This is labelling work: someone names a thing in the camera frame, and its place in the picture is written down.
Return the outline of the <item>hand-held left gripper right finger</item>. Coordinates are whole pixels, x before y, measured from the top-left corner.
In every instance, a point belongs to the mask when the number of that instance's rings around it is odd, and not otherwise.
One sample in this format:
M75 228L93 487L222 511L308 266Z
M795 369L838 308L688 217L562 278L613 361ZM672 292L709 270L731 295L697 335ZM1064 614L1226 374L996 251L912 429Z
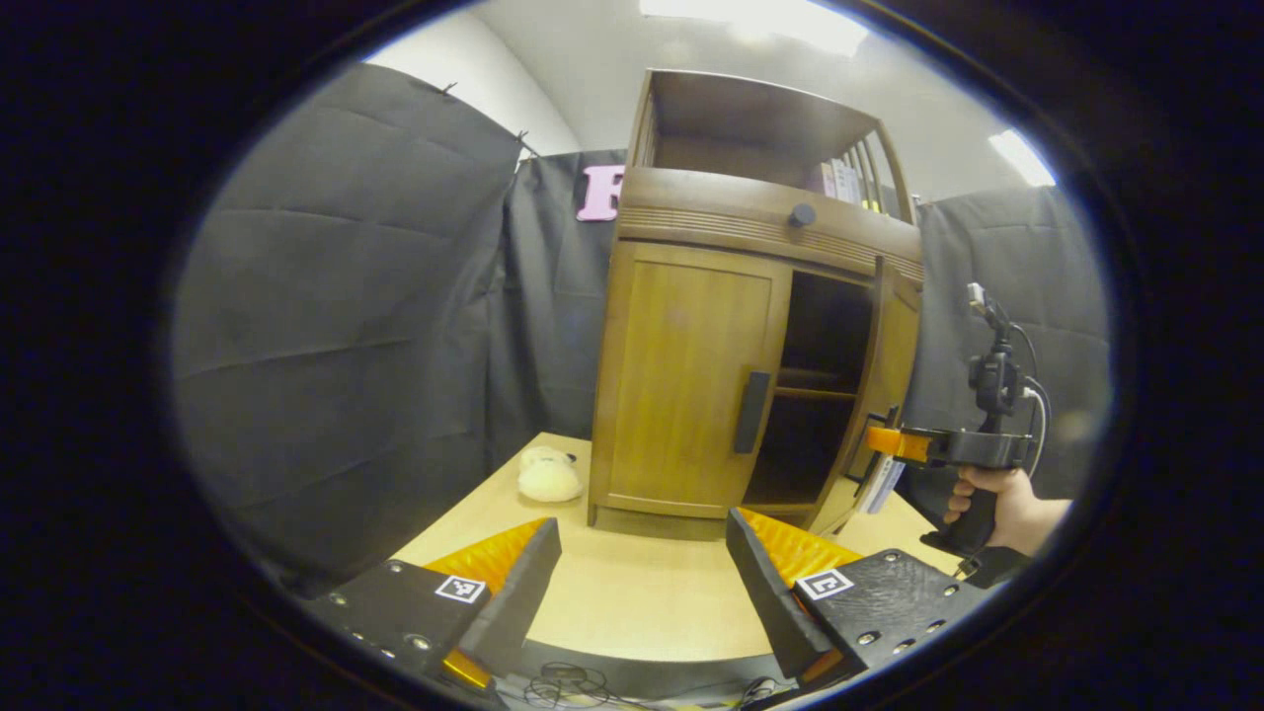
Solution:
M747 509L728 512L726 547L781 673L803 687L892 665L986 598L908 552L861 555Z

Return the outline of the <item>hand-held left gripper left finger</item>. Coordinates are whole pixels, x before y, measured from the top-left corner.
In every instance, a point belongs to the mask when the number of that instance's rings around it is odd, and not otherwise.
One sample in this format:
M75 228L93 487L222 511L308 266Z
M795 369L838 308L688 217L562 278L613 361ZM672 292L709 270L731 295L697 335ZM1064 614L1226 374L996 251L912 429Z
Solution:
M556 517L537 517L426 564L388 559L306 610L404 676L492 692L522 659L561 553Z

